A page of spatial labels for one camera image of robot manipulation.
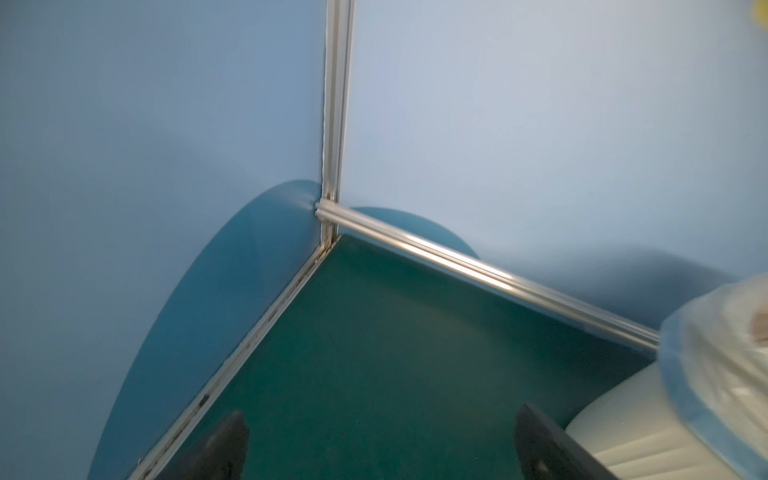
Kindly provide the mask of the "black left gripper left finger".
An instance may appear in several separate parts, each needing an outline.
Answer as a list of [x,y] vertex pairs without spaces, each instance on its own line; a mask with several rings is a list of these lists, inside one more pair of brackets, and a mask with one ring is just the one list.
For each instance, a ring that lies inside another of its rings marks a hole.
[[188,451],[176,455],[157,480],[240,479],[249,444],[249,428],[240,411],[232,412]]

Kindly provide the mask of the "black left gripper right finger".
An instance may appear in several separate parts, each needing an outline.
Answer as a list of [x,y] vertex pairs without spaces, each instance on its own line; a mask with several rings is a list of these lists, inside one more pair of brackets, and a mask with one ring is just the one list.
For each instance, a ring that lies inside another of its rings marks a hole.
[[518,410],[514,444],[525,479],[617,480],[534,405],[526,403]]

